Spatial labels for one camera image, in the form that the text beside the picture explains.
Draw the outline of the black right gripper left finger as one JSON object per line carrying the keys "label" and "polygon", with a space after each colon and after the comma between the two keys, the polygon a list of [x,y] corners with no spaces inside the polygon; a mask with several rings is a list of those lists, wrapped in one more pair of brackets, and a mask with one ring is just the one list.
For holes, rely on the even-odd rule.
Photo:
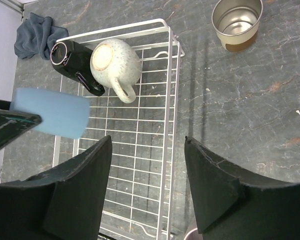
{"label": "black right gripper left finger", "polygon": [[112,161],[105,136],[26,180],[0,184],[0,240],[95,240]]}

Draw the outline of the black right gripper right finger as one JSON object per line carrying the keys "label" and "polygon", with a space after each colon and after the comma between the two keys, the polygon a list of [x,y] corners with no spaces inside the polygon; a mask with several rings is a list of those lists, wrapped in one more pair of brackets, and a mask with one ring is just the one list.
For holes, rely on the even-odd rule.
{"label": "black right gripper right finger", "polygon": [[300,240],[300,182],[247,170],[186,137],[198,232],[205,240]]}

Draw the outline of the blue plastic cup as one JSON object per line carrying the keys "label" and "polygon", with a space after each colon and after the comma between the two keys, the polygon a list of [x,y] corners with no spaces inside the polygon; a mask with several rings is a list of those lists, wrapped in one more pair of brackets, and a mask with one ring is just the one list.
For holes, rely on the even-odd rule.
{"label": "blue plastic cup", "polygon": [[39,115],[38,132],[71,139],[84,134],[90,117],[87,98],[40,88],[17,88],[9,109]]}

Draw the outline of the black mug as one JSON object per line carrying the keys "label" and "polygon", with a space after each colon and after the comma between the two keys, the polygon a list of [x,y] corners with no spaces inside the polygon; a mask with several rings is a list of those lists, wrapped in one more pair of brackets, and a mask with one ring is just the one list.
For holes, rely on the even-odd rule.
{"label": "black mug", "polygon": [[52,67],[61,75],[82,84],[94,96],[105,93],[92,75],[90,60],[93,50],[72,40],[57,42],[50,52]]}

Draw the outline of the cream ceramic mug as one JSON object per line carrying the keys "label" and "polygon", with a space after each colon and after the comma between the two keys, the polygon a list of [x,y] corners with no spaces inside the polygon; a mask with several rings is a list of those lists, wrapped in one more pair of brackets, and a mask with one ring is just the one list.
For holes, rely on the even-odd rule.
{"label": "cream ceramic mug", "polygon": [[90,70],[102,86],[113,89],[126,104],[135,101],[133,86],[142,76],[142,61],[125,41],[110,38],[99,43],[90,58]]}

